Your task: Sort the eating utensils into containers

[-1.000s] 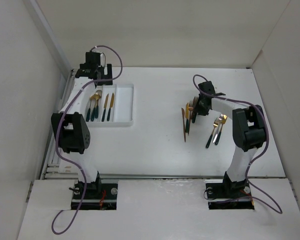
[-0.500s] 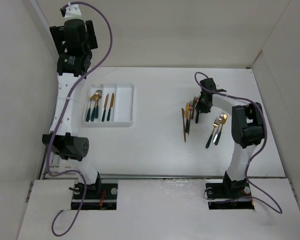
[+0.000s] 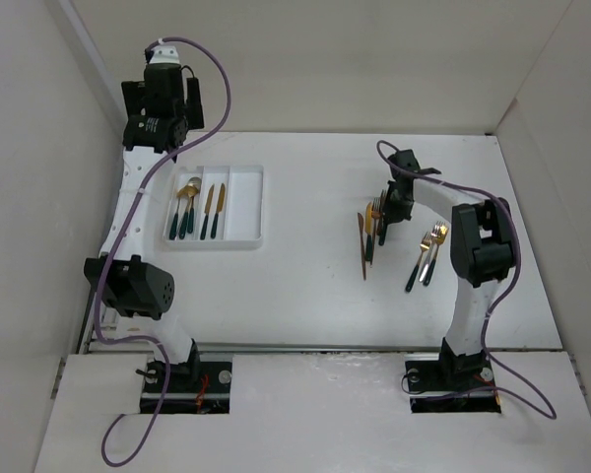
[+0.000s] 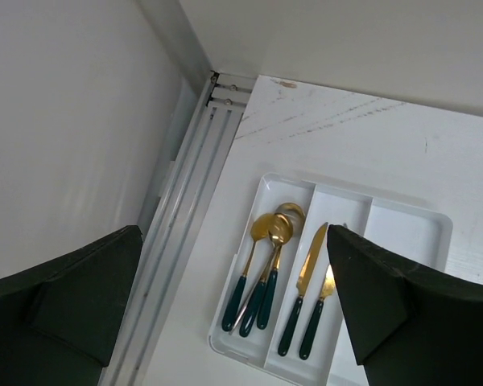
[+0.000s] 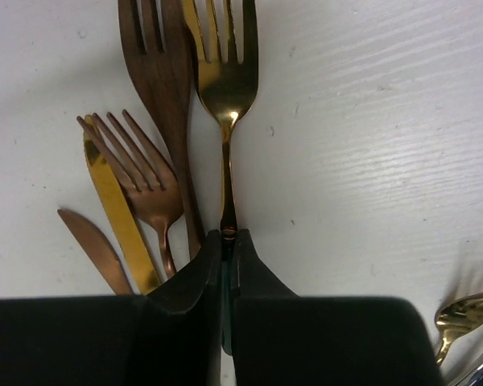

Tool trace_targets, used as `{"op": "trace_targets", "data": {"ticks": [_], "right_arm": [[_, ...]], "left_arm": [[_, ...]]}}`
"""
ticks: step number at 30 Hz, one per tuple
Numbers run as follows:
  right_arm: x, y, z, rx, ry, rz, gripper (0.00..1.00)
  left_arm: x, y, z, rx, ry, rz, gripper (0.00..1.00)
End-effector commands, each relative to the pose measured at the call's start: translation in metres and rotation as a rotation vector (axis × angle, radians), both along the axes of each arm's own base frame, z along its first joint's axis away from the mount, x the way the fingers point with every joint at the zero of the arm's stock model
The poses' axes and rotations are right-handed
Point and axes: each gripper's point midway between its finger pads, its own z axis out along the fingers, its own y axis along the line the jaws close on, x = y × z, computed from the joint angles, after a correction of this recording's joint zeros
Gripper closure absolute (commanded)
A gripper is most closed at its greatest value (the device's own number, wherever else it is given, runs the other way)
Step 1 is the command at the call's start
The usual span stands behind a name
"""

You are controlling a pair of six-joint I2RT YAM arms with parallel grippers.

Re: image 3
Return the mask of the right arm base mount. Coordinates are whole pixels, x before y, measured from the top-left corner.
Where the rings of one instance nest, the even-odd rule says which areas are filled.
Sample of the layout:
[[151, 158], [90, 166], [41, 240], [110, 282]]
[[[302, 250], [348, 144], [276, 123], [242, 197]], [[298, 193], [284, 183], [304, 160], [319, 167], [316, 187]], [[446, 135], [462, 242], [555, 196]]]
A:
[[455, 355], [446, 341], [437, 356], [413, 354], [405, 360], [402, 387], [413, 414], [500, 414], [486, 351]]

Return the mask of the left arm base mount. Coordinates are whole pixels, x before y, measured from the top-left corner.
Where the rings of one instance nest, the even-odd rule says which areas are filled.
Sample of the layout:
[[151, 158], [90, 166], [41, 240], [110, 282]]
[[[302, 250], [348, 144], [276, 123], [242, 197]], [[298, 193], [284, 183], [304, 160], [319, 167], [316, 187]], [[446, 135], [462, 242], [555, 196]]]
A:
[[[232, 356], [201, 354], [194, 343], [184, 364], [172, 365], [161, 414], [212, 415], [230, 412]], [[136, 374], [143, 379], [141, 414], [153, 414], [164, 388], [164, 363], [151, 360]]]

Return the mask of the silver spoon thin handle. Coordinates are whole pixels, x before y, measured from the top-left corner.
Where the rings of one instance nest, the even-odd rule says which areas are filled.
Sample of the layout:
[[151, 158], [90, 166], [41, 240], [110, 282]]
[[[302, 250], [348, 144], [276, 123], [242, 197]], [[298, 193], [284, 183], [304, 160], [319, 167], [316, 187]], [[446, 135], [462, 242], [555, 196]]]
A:
[[202, 179], [200, 177], [194, 176], [188, 180], [187, 184], [200, 190], [202, 186]]

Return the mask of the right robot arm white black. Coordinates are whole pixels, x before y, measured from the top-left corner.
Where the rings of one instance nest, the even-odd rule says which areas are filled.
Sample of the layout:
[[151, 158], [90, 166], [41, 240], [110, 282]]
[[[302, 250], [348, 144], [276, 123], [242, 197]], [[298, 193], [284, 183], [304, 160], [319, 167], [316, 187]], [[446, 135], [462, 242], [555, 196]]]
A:
[[486, 331], [495, 294], [520, 264], [508, 203], [483, 189], [441, 180], [437, 169], [421, 168], [411, 150], [396, 150], [383, 160], [392, 175], [383, 227], [409, 221], [416, 203], [429, 207], [450, 225], [450, 261], [458, 278], [438, 358], [407, 362], [408, 384], [417, 393], [473, 389], [476, 377], [491, 367]]

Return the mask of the gold spoon green handle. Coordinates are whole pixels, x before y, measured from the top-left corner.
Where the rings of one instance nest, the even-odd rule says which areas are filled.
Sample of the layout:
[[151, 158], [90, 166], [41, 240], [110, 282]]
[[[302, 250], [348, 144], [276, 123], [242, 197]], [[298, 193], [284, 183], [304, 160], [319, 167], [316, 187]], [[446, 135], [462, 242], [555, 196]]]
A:
[[201, 192], [201, 189], [198, 190], [192, 186], [190, 186], [190, 189], [188, 190], [187, 194], [188, 194], [188, 205], [187, 205], [187, 217], [186, 217], [186, 224], [185, 224], [185, 230], [186, 233], [188, 235], [192, 235], [194, 232], [194, 219], [195, 219], [195, 215], [194, 215], [194, 199], [195, 197]]
[[169, 233], [168, 233], [169, 240], [175, 240], [177, 238], [178, 230], [179, 230], [179, 213], [180, 213], [181, 200], [185, 195], [186, 195], [185, 187], [182, 187], [176, 193], [176, 207], [175, 207], [175, 212], [173, 214], [173, 218], [172, 218], [171, 225], [169, 228]]
[[184, 228], [185, 228], [186, 217], [187, 217], [187, 214], [186, 214], [187, 205], [188, 205], [188, 194], [187, 194], [187, 192], [190, 189], [190, 186], [187, 184], [184, 187], [185, 187], [185, 190], [186, 190], [186, 195], [183, 198], [185, 198], [187, 200], [187, 202], [186, 202], [186, 207], [185, 207], [185, 210], [184, 210], [183, 215], [182, 215], [182, 218], [181, 218], [181, 223], [179, 224], [179, 230], [178, 230], [178, 235], [177, 235], [179, 239], [184, 239], [185, 236], [186, 236], [186, 230]]

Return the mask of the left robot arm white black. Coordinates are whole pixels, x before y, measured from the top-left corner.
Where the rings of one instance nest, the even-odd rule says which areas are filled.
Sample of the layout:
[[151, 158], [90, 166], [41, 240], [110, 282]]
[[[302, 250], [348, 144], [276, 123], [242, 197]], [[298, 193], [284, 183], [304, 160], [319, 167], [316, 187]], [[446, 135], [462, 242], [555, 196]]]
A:
[[127, 112], [122, 137], [123, 177], [111, 228], [99, 255], [86, 260], [84, 274], [99, 298], [98, 307], [136, 323], [122, 341], [148, 343], [155, 352], [151, 369], [178, 390], [200, 381], [194, 340], [169, 314], [174, 296], [170, 273], [155, 265], [158, 211], [172, 170], [171, 152], [191, 130], [204, 126], [199, 84], [176, 59], [148, 60], [139, 81], [121, 85]]

